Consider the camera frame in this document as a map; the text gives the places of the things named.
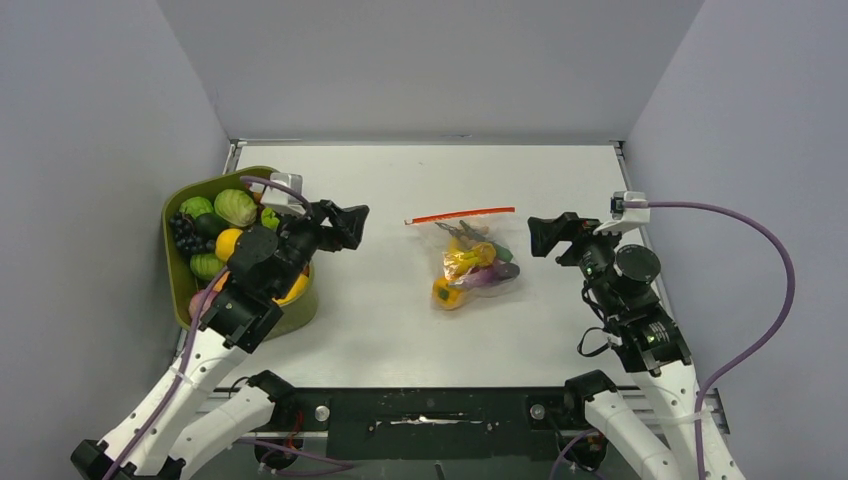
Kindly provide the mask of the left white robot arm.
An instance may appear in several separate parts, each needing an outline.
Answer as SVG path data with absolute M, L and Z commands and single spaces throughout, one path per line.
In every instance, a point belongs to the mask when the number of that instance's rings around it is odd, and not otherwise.
M 250 431 L 267 424 L 294 392 L 262 371 L 202 417 L 199 407 L 283 317 L 285 298 L 319 251 L 356 249 L 370 209 L 310 204 L 279 231 L 253 226 L 237 237 L 223 288 L 200 307 L 180 358 L 100 440 L 82 441 L 71 462 L 84 479 L 189 479 Z

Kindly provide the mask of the yellow toy banana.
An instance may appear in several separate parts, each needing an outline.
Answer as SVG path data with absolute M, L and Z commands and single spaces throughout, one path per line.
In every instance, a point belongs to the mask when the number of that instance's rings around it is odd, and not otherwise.
M 462 276 L 475 268 L 491 265 L 495 260 L 492 243 L 477 243 L 469 249 L 451 247 L 444 254 L 445 273 L 450 276 Z

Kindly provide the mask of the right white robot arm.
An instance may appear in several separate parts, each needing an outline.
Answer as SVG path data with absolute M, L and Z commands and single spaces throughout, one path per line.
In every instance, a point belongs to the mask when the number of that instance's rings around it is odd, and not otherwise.
M 648 401 L 662 433 L 655 435 L 639 419 L 600 370 L 566 381 L 566 420 L 596 429 L 642 479 L 743 478 L 711 411 L 697 404 L 701 389 L 690 349 L 653 289 L 661 272 L 656 254 L 622 244 L 621 233 L 574 212 L 531 217 L 528 228 L 535 257 L 568 243 L 556 261 L 580 270 L 611 350 Z

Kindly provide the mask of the green toy chili pepper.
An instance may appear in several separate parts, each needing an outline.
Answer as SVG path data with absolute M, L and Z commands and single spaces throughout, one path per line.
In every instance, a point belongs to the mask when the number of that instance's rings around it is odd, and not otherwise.
M 502 246 L 498 243 L 492 243 L 492 246 L 494 248 L 495 259 L 497 261 L 503 262 L 503 263 L 511 263 L 512 262 L 514 256 L 508 248 L 506 248 L 506 247 L 504 247 L 504 246 Z

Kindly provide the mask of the orange toy bell pepper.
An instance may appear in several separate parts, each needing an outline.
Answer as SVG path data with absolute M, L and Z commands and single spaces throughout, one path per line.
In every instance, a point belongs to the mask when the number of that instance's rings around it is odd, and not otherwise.
M 437 278 L 432 285 L 431 298 L 433 304 L 442 310 L 455 310 L 461 307 L 467 297 L 463 289 L 452 286 L 445 277 Z

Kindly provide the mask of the clear zip bag orange zipper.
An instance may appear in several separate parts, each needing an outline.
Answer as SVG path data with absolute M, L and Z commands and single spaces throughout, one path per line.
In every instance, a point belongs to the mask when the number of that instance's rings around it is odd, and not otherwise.
M 516 208 L 500 206 L 407 219 L 427 249 L 434 279 L 431 305 L 454 311 L 478 298 L 509 293 L 522 270 L 509 244 Z

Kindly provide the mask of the purple toy eggplant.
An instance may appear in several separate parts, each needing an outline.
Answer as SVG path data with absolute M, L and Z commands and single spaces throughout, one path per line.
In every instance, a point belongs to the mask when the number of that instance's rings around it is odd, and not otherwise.
M 515 280 L 521 273 L 520 267 L 511 262 L 497 262 L 477 268 L 465 274 L 458 282 L 466 290 L 488 289 Z

